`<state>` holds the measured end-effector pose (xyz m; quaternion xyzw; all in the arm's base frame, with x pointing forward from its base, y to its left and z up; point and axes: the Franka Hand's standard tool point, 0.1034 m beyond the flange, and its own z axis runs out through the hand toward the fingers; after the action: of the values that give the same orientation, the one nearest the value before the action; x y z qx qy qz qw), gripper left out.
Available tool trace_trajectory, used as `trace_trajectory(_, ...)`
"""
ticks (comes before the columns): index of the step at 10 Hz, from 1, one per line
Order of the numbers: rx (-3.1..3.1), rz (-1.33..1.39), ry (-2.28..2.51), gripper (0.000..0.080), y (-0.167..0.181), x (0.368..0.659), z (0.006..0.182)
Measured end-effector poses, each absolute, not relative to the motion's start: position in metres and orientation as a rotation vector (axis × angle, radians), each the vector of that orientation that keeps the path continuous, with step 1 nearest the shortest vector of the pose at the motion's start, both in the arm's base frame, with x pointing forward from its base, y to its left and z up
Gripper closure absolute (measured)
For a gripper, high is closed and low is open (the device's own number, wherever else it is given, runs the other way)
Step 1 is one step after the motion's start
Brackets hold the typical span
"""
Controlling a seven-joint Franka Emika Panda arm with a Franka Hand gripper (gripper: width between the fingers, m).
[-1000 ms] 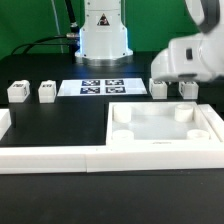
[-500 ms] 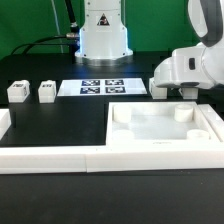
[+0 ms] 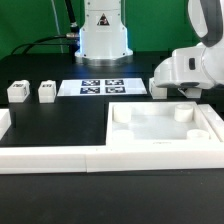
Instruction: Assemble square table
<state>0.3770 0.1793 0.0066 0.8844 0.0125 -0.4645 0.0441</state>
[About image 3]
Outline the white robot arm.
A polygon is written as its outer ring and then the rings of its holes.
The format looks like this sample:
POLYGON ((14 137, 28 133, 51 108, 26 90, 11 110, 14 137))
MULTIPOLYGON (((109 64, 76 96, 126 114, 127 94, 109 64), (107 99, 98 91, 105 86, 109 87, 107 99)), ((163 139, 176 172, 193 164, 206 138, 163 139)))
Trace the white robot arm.
MULTIPOLYGON (((129 59, 128 35, 121 22, 120 0, 84 0, 85 22, 79 31, 78 63, 102 66, 129 59)), ((204 89, 224 88, 224 0, 188 0, 188 18, 200 42, 176 49, 149 79, 155 99, 165 99, 169 88, 188 98, 204 89)))

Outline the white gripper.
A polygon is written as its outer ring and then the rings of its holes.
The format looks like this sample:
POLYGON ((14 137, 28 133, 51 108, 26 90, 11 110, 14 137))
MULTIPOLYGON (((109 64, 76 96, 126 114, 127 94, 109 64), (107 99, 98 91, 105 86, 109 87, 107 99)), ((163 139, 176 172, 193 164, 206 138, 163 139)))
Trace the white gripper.
POLYGON ((178 91, 188 99, 199 99, 202 93, 199 88, 179 88, 178 91))

